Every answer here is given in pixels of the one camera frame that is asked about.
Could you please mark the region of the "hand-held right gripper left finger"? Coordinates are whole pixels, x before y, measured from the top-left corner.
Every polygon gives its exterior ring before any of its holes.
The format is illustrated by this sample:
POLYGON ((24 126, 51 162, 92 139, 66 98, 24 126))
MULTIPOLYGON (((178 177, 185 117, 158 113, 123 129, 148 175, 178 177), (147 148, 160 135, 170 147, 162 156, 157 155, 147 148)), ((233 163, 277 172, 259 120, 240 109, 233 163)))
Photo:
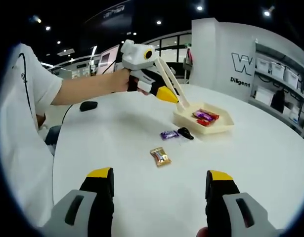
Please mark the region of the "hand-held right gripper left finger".
POLYGON ((113 168, 93 170, 78 190, 71 190, 53 207, 51 218, 43 226, 43 236, 110 237, 113 197, 113 168))

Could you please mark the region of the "person's left hand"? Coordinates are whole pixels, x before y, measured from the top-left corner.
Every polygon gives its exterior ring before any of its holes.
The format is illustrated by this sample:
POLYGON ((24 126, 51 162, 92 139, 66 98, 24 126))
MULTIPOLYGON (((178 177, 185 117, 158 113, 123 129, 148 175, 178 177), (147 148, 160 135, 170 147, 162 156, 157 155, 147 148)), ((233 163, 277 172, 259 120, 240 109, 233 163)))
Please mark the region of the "person's left hand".
POLYGON ((120 69, 112 73, 108 80, 111 92, 125 92, 128 90, 130 81, 130 70, 120 69))

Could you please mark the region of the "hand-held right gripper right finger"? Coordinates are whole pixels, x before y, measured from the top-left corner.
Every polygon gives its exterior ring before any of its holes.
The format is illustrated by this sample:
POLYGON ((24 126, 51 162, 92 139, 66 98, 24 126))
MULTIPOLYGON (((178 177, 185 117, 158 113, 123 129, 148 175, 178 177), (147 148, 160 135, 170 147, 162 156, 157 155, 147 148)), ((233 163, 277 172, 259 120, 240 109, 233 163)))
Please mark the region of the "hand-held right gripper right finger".
POLYGON ((205 199, 210 237, 279 237, 282 233, 269 222, 266 209, 240 192, 225 172, 207 171, 205 199))

